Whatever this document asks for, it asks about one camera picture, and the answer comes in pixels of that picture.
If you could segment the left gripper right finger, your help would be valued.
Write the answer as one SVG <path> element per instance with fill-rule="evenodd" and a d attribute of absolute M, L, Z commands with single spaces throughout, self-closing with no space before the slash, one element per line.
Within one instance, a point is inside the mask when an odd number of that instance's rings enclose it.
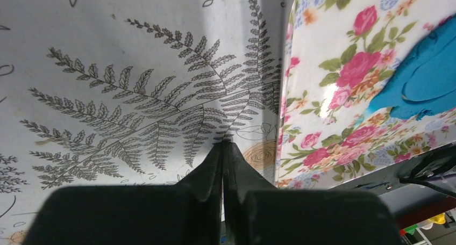
<path fill-rule="evenodd" d="M 280 190 L 223 142 L 227 244 L 400 244 L 387 206 L 365 191 Z"/>

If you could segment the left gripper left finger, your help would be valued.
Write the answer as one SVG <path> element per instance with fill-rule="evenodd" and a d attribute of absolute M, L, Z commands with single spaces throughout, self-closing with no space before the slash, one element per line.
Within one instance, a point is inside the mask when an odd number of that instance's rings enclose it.
<path fill-rule="evenodd" d="M 221 152 L 174 185 L 67 186 L 44 202 L 25 244 L 219 244 Z"/>

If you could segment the floral cutting board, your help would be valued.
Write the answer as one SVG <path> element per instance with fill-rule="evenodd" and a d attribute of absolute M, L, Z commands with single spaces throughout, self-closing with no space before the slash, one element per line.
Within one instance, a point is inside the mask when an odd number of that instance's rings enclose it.
<path fill-rule="evenodd" d="M 455 142 L 455 107 L 421 120 L 367 112 L 455 0 L 294 0 L 275 185 L 329 189 Z"/>

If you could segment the blue dough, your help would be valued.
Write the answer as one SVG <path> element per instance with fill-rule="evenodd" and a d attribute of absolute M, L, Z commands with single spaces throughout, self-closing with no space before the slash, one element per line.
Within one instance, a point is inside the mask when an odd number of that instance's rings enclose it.
<path fill-rule="evenodd" d="M 421 120 L 455 108 L 455 17 L 414 46 L 370 101 L 365 115 L 387 107 L 391 117 L 403 120 Z"/>

